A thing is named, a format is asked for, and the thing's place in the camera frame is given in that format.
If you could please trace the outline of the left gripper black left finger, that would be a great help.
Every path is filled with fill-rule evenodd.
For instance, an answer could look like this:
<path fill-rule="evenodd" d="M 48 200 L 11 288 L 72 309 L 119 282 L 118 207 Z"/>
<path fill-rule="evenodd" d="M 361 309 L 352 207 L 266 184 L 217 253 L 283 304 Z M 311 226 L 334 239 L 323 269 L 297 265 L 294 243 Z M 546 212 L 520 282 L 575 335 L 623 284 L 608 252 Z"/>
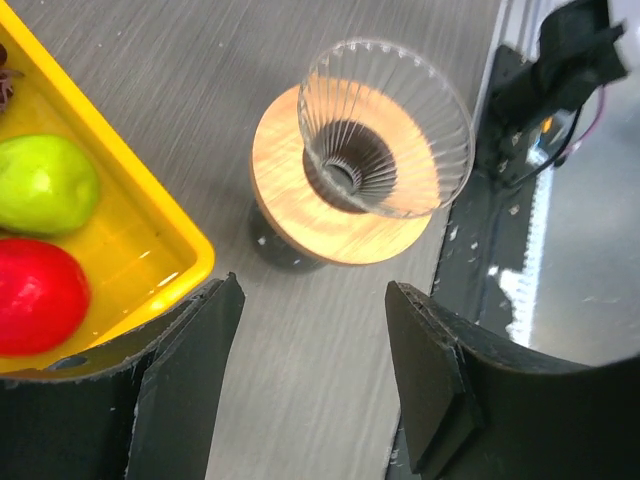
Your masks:
<path fill-rule="evenodd" d="M 234 274 L 42 370 L 1 377 L 5 479 L 202 479 L 245 303 Z"/>

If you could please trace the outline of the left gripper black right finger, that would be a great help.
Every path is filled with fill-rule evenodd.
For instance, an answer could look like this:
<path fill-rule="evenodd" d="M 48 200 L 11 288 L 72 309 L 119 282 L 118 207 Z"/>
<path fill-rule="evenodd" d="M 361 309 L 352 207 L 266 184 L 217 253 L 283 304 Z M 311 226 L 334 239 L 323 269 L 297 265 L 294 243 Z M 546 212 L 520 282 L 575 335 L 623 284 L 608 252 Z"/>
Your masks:
<path fill-rule="evenodd" d="M 635 479 L 639 361 L 520 346 L 390 282 L 386 318 L 411 470 L 424 479 Z"/>

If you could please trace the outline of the clear glass ribbed dripper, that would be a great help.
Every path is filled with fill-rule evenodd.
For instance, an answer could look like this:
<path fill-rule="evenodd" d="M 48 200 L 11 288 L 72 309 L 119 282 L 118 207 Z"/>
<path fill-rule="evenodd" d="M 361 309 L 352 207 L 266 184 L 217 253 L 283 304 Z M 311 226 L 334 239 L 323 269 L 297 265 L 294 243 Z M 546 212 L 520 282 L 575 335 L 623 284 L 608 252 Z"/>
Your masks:
<path fill-rule="evenodd" d="M 425 217 L 469 179 L 470 113 L 449 80 L 403 46 L 354 38 L 323 51 L 300 82 L 297 117 L 307 178 L 343 211 Z"/>

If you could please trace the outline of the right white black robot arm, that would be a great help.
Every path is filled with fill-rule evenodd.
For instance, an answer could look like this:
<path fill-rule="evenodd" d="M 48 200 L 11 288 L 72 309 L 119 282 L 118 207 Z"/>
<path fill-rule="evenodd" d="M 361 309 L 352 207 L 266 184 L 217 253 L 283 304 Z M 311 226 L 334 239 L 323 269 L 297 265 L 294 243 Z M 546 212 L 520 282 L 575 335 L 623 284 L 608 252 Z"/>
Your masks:
<path fill-rule="evenodd" d="M 639 3 L 570 1 L 544 19 L 538 59 L 500 88 L 493 109 L 525 130 L 638 70 Z"/>

